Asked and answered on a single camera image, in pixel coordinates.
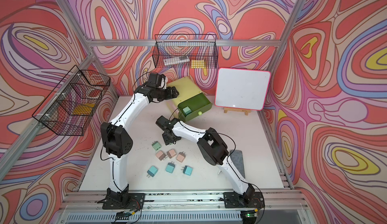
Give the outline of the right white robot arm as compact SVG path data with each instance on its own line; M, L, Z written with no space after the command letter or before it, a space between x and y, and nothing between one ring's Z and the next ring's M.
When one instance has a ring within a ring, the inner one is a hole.
M163 130L162 137L166 145L175 144L182 138L196 143L205 161L212 166L217 166L232 184L239 205L247 207L252 203L255 188L251 183L246 182L236 168L230 157L231 152L228 151L228 146L220 133L213 128L199 129L177 118L169 120L164 116L156 120L156 125Z

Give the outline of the yellow green drawer cabinet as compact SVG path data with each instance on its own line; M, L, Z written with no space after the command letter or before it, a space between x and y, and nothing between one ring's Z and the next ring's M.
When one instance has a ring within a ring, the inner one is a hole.
M205 93L189 77L167 83L168 87L175 87L179 96L168 102L168 108L174 118L188 122L209 111L213 104Z

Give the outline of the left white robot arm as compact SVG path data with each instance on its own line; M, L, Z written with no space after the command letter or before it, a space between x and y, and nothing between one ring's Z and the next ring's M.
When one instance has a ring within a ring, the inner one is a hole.
M176 87L146 82L136 88L130 102L111 122L101 125L102 143L110 162L110 192L121 194L128 190L127 159L134 143L129 129L138 115L152 102L162 102L178 96Z

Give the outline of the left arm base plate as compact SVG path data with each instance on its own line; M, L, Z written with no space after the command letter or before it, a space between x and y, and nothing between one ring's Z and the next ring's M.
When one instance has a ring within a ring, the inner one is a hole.
M145 202L145 193L123 193L111 192L102 201L102 209L142 209Z

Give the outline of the green plug three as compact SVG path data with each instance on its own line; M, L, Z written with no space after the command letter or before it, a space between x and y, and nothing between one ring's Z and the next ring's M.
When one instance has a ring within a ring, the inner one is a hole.
M152 147L154 148L155 151L158 151L162 148L161 144L158 141L155 141L152 143Z

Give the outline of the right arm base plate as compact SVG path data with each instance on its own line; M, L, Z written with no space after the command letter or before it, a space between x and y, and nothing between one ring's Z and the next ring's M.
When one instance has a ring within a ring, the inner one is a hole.
M254 208L263 209L265 200L261 192L254 192L251 197L243 197L235 192L224 192L223 201L225 208Z

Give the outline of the green plug two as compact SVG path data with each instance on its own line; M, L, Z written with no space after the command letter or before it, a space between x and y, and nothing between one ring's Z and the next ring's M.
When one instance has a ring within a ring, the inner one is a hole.
M184 116L187 116L187 115L189 115L189 114L192 113L192 109L191 109L189 106L184 107L184 108L182 109L182 111L183 111Z

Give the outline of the green top drawer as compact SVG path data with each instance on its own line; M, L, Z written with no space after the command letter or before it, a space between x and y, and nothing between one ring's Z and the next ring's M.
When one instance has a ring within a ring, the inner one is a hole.
M189 106L192 109L192 113L184 116L182 109ZM183 122L188 122L194 118L203 115L212 108L213 104L205 96L204 93L200 93L178 104L179 114L178 118Z

